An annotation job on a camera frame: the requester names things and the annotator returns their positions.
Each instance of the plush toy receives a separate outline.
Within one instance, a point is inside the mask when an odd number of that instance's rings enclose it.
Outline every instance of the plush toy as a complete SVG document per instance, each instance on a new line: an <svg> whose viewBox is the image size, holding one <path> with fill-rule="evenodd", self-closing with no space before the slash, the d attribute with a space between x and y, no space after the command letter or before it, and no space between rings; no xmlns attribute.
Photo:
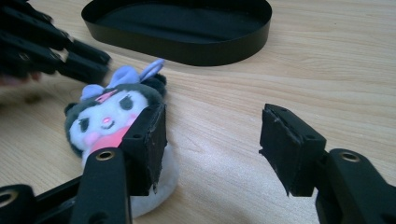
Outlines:
<svg viewBox="0 0 396 224"><path fill-rule="evenodd" d="M80 102L64 110L67 140L82 157L83 166L95 150L118 147L144 108L163 102L166 78L158 73L162 67L163 60L157 60L139 75L132 66L123 66L113 74L107 87L86 86ZM169 144L163 153L162 167L157 193L151 187L149 196L131 197L133 217L157 207L176 188L178 167Z"/></svg>

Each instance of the plush toy face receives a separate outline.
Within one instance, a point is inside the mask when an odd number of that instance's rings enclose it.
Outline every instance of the plush toy face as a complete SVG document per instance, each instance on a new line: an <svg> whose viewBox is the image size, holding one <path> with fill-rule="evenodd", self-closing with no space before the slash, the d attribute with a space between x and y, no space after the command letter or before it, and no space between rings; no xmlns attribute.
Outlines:
<svg viewBox="0 0 396 224"><path fill-rule="evenodd" d="M166 80L162 75L152 74L137 83L136 76L135 70L122 67L107 88L87 86L81 102L66 108L67 139L82 155L83 164L95 150L118 147L143 109L163 101Z"/></svg>
<svg viewBox="0 0 396 224"><path fill-rule="evenodd" d="M139 91L109 92L78 114L70 128L70 142L84 151L83 158L97 149L117 147L137 116L149 105Z"/></svg>

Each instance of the wooden table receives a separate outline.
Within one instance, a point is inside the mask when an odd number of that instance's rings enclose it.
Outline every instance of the wooden table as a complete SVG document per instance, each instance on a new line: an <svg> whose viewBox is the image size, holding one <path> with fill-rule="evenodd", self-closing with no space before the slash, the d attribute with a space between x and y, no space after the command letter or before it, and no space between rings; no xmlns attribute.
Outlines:
<svg viewBox="0 0 396 224"><path fill-rule="evenodd" d="M108 52L112 71L156 59L94 40L80 17L88 0L30 3ZM180 179L162 206L135 223L318 223L316 193L288 198L258 153L267 103L310 124L327 138L326 150L369 158L396 185L396 2L270 4L269 39L254 56L215 67L166 63L168 140ZM39 194L81 175L66 142L64 108L83 87L56 75L0 89L0 186L24 183Z"/></svg>

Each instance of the robotic hand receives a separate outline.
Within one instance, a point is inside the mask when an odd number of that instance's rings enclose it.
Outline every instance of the robotic hand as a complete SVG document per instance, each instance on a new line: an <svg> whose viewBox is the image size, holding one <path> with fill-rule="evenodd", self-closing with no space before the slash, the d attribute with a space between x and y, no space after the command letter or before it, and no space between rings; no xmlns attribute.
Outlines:
<svg viewBox="0 0 396 224"><path fill-rule="evenodd" d="M73 40L52 25L52 18L31 7L27 0L0 2L0 74L24 79L43 72L90 83L101 83L110 56ZM67 50L65 60L56 50Z"/></svg>

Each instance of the black plastic part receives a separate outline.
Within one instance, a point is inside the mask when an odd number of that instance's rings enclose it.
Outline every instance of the black plastic part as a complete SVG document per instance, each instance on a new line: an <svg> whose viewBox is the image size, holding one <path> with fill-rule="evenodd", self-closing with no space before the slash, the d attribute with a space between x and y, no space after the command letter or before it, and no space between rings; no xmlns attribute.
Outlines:
<svg viewBox="0 0 396 224"><path fill-rule="evenodd" d="M196 66L236 63L266 43L265 0L93 0L82 10L104 43Z"/></svg>
<svg viewBox="0 0 396 224"><path fill-rule="evenodd" d="M396 223L396 188L361 154L333 149L326 164L341 223Z"/></svg>
<svg viewBox="0 0 396 224"><path fill-rule="evenodd" d="M80 179L79 176L36 196L37 217L35 224L69 223Z"/></svg>
<svg viewBox="0 0 396 224"><path fill-rule="evenodd" d="M322 135L288 109L267 104L260 145L288 194L312 196L316 161L326 153Z"/></svg>
<svg viewBox="0 0 396 224"><path fill-rule="evenodd" d="M132 223L125 160L119 148L93 152L81 178L71 223Z"/></svg>
<svg viewBox="0 0 396 224"><path fill-rule="evenodd" d="M131 195L147 196L151 186L156 190L167 144L165 108L165 105L145 108L122 138L120 148L127 160Z"/></svg>
<svg viewBox="0 0 396 224"><path fill-rule="evenodd" d="M343 213L340 209L335 195L332 198L324 196L321 192L318 193L315 200L315 207L317 208L319 223L321 224L339 224L341 223Z"/></svg>
<svg viewBox="0 0 396 224"><path fill-rule="evenodd" d="M0 223L25 224L35 220L35 195L27 185L0 188Z"/></svg>
<svg viewBox="0 0 396 224"><path fill-rule="evenodd" d="M18 78L32 72L64 76L86 83L102 83L110 56L72 40L52 25L52 18L25 0L0 2L0 73ZM56 50L68 51L64 60Z"/></svg>

